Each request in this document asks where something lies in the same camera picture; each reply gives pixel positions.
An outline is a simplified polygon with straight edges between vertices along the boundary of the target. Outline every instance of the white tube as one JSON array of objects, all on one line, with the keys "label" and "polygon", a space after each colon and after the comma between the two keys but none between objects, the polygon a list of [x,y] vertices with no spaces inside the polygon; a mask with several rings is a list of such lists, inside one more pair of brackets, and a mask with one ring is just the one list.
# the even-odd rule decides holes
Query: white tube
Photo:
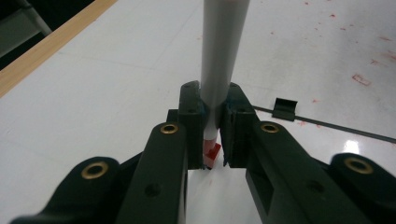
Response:
[{"label": "white tube", "polygon": [[216,144],[248,3],[249,0],[205,0],[201,74],[201,99],[206,109],[204,151]]}]

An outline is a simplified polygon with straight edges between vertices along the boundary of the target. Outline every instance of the wooden edge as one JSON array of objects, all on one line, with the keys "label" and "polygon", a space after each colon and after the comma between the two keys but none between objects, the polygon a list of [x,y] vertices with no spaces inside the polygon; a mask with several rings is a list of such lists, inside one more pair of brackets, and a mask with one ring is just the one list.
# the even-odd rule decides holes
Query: wooden edge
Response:
[{"label": "wooden edge", "polygon": [[95,21],[117,0],[95,0],[76,16],[0,71],[0,98],[31,74],[73,37]]}]

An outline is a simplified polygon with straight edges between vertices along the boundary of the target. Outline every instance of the brass insert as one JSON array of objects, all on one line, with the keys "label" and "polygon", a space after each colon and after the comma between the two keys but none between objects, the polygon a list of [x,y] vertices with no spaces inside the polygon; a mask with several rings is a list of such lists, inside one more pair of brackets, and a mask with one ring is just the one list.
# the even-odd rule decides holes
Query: brass insert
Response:
[{"label": "brass insert", "polygon": [[279,132],[279,128],[277,128],[274,124],[264,123],[262,124],[262,130],[266,133],[277,133]]},{"label": "brass insert", "polygon": [[96,179],[104,175],[108,170],[108,165],[104,161],[97,161],[89,164],[81,172],[84,179]]},{"label": "brass insert", "polygon": [[344,160],[344,164],[347,168],[362,175],[369,175],[372,174],[374,171],[373,167],[367,161],[354,157],[346,158]]},{"label": "brass insert", "polygon": [[175,124],[165,124],[161,127],[161,133],[175,133],[178,131],[178,127]]}]

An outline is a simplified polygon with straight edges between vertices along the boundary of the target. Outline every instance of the white table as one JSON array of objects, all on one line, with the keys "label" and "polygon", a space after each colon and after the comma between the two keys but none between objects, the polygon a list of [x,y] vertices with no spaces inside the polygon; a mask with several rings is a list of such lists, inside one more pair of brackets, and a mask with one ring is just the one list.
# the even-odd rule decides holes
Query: white table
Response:
[{"label": "white table", "polygon": [[[254,105],[396,138],[396,2],[253,0],[233,73]],[[0,99],[0,222],[40,211],[93,156],[126,161],[200,78],[203,1],[119,0]],[[263,119],[268,114],[259,113]],[[315,158],[396,175],[396,145],[277,120]],[[187,223],[260,223],[244,170],[189,173]]]}]

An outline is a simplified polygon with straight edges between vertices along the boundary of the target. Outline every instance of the dark background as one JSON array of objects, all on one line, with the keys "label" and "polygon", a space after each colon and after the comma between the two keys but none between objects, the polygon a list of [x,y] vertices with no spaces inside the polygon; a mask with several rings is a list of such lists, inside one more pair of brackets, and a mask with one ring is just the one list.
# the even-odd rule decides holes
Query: dark background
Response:
[{"label": "dark background", "polygon": [[[28,0],[49,28],[54,31],[70,18],[78,14],[94,0]],[[0,0],[0,21],[20,9],[14,0]],[[44,36],[38,34],[0,58],[0,70],[20,57],[26,50],[34,46]]]}]

